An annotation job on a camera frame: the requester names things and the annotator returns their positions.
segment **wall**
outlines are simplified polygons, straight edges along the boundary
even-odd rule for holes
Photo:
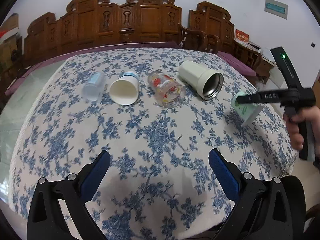
[[[61,17],[71,0],[18,0],[10,13],[19,14],[23,37],[31,21],[50,11]],[[125,0],[110,0],[118,4]],[[176,0],[182,7],[182,24],[188,26],[188,13],[205,0]],[[206,0],[226,8],[236,28],[248,33],[250,40],[264,47],[283,46],[295,66],[301,83],[312,86],[320,63],[320,27],[303,0],[278,0],[289,5],[288,19],[264,12],[265,0]]]

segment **blue gripper pad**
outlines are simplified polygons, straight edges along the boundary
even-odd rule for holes
[[[217,149],[212,149],[210,151],[209,165],[216,175],[227,198],[237,203],[240,197],[240,185],[229,170],[227,166],[228,162],[222,157]]]
[[[90,172],[80,186],[80,198],[85,202],[92,200],[104,175],[110,167],[110,154],[107,151],[102,151],[93,163],[87,165],[90,165]]]

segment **tablecloth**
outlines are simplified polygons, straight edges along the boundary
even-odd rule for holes
[[[179,79],[178,67],[185,60],[221,71],[224,85],[216,98],[202,100]],[[176,108],[155,101],[147,77],[157,69],[186,85],[185,101]],[[110,85],[128,70],[140,78],[133,105],[115,104],[108,88],[98,103],[81,98],[93,72],[103,71]],[[20,131],[10,166],[10,207],[27,218],[40,177],[54,181],[78,173],[103,149],[111,155],[111,166],[86,207],[108,239],[175,240],[211,228],[233,207],[209,166],[212,148],[242,172],[265,180],[291,173],[295,161],[284,122],[270,105],[241,127],[231,107],[240,90],[255,92],[210,53],[119,49],[68,59],[45,85]],[[61,206],[71,232],[79,237]]]

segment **floor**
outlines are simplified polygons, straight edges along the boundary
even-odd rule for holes
[[[9,103],[0,115],[0,199],[5,203],[8,201],[10,161],[20,128],[43,86],[64,62],[65,60],[55,62],[36,69],[29,74],[22,85],[20,85],[12,95]],[[308,210],[313,205],[320,203],[319,170],[315,168],[312,163],[297,158],[292,175],[297,176],[303,184],[306,209]]]

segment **hand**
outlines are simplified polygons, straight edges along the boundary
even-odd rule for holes
[[[291,146],[295,150],[302,150],[303,136],[299,133],[298,123],[309,121],[312,124],[313,135],[315,137],[316,155],[320,156],[320,109],[316,106],[301,109],[297,115],[289,117],[284,114],[287,130],[291,141]]]

